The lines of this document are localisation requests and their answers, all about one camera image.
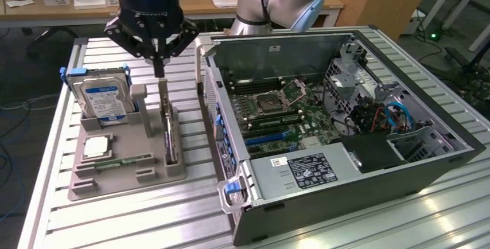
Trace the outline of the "graphics card with metal bracket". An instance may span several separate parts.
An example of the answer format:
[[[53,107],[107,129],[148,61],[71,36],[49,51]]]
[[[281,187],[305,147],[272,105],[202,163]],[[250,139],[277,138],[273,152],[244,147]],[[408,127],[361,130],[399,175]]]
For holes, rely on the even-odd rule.
[[[174,110],[168,96],[168,80],[160,77],[157,82],[158,96],[160,96],[160,114],[165,133],[165,162],[166,164],[178,163],[180,142],[178,129],[174,124]]]

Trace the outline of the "hard disk with blue caddy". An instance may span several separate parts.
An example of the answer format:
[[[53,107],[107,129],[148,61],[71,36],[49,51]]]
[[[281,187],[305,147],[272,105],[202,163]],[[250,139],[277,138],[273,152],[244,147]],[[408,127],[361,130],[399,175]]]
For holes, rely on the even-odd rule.
[[[87,69],[59,68],[59,78],[74,95],[85,119],[101,126],[128,123],[126,114],[136,111],[129,96],[129,66]]]

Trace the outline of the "wooden desk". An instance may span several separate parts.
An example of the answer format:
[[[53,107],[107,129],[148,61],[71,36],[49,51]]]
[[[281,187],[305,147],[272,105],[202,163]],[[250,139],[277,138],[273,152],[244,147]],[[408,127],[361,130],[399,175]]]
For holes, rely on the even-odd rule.
[[[201,20],[212,18],[232,18],[236,16],[236,7],[218,9],[210,0],[178,0],[184,18]],[[321,11],[340,10],[342,4],[338,0],[324,0]],[[6,8],[0,13],[0,27],[39,27],[87,25],[95,19],[98,24],[106,24],[117,16],[118,6],[75,10],[73,4],[45,6],[42,0],[35,0],[33,5]]]

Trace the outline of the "CPU socket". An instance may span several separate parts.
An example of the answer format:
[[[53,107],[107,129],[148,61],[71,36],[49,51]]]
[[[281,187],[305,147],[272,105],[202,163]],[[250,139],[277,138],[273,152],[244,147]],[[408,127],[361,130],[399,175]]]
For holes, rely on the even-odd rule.
[[[278,91],[269,91],[261,94],[252,95],[252,102],[256,107],[256,113],[265,115],[286,110],[281,101]]]

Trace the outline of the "metal socket cover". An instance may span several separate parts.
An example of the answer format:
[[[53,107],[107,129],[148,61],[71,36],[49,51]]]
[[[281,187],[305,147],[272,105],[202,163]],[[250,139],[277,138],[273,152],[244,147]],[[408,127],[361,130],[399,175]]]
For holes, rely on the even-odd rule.
[[[301,80],[293,79],[278,91],[280,99],[286,106],[290,106],[302,96],[305,96],[305,85]]]

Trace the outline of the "grey parts rack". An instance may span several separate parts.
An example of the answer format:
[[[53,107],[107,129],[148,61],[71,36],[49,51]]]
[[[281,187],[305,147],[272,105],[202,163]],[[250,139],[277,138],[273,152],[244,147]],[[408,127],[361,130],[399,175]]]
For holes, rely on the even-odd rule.
[[[137,111],[126,114],[128,123],[98,126],[93,119],[81,120],[66,194],[70,201],[180,181],[186,176],[176,108],[172,106],[180,154],[178,163],[168,165],[160,107],[146,109],[144,100],[148,94],[144,84],[132,85],[129,95],[137,104]],[[85,139],[101,136],[107,138],[107,152],[103,156],[82,159]],[[124,158],[134,158],[136,164],[95,171],[94,163]]]

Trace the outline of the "long black expansion slot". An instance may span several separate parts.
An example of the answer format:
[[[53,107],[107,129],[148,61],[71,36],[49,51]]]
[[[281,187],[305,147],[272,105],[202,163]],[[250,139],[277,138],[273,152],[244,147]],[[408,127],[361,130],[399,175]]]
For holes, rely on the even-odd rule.
[[[262,137],[262,136],[266,136],[266,135],[277,134],[281,131],[282,131],[282,129],[280,127],[266,128],[266,129],[260,129],[260,130],[252,130],[252,131],[246,131],[245,133],[242,133],[241,137],[242,137],[242,139],[256,138],[256,137]]]

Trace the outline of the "silver CPU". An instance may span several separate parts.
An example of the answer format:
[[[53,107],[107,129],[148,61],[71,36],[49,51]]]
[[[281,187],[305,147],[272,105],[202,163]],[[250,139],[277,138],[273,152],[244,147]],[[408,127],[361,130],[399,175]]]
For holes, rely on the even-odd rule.
[[[107,138],[105,136],[85,139],[82,159],[103,156],[105,152],[107,152]]]

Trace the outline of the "blue expansion slot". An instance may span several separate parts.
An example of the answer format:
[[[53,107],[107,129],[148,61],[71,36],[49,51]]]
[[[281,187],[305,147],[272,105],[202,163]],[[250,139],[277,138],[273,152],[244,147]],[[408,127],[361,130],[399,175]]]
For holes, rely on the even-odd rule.
[[[282,141],[286,136],[288,136],[288,132],[285,131],[285,132],[281,132],[281,133],[265,135],[262,137],[249,138],[244,141],[244,145],[245,146],[253,146],[253,145],[257,145],[257,144],[261,144],[261,143]]]

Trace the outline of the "green RAM stick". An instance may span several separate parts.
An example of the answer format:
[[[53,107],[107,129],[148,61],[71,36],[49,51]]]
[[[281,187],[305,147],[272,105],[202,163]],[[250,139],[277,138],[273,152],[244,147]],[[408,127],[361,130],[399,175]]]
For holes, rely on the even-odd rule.
[[[107,161],[101,161],[94,163],[94,168],[95,171],[103,171],[103,170],[109,170],[109,169],[117,169],[125,166],[132,166],[136,164],[136,159],[134,158],[124,158],[124,159],[111,159]]]

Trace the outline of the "metal disk bay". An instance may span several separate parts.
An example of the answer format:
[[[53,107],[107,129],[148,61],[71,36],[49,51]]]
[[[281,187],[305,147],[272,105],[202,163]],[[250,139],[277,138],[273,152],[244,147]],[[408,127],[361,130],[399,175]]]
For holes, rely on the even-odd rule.
[[[349,114],[353,107],[375,101],[379,83],[353,61],[330,60],[324,73],[324,105],[328,111],[341,110]]]

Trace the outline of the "green motherboard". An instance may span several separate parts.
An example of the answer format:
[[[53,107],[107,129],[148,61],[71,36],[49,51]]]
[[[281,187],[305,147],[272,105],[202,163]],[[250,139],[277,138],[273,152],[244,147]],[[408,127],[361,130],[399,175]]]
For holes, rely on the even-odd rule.
[[[245,146],[245,149],[252,158],[261,158],[276,154],[288,153],[296,150],[302,150],[310,147],[324,146],[338,141],[344,136],[341,131],[334,126],[334,121],[325,112],[322,103],[318,99],[320,92],[318,83],[314,83],[305,77],[296,75],[290,78],[276,77],[280,80],[281,88],[293,80],[298,79],[305,85],[305,96],[302,96],[290,106],[286,106],[286,111],[297,110],[301,121],[289,125],[278,126],[282,131],[288,132],[288,136],[282,141],[261,143],[253,146]],[[232,93],[233,86],[228,84],[226,92],[230,100],[233,115],[237,121],[237,126],[241,134],[248,130],[246,116],[258,115],[252,102],[252,95],[234,95]]]

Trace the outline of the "silver power supply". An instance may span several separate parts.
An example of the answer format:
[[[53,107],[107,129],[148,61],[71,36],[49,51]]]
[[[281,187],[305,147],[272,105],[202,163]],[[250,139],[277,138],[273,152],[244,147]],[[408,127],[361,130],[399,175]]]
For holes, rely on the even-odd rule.
[[[250,160],[252,176],[265,200],[338,185],[361,175],[360,165],[341,143]]]

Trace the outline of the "black fan shroud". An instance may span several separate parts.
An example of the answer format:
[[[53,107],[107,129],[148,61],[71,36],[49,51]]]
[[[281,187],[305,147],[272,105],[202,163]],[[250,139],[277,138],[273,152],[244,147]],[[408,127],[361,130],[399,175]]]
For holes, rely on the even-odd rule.
[[[405,161],[396,155],[388,144],[385,134],[352,135],[340,139],[345,150],[360,162],[360,172],[368,173],[404,165]]]

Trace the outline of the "black floor stand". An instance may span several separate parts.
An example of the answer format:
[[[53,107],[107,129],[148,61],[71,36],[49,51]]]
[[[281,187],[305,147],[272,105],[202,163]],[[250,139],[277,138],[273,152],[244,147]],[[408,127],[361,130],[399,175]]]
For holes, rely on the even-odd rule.
[[[444,50],[445,59],[455,60],[460,66],[451,82],[460,87],[460,90],[469,91],[476,100],[490,104],[490,67],[480,66],[483,56],[490,50],[490,41],[471,60],[465,59],[455,48],[445,47]]]

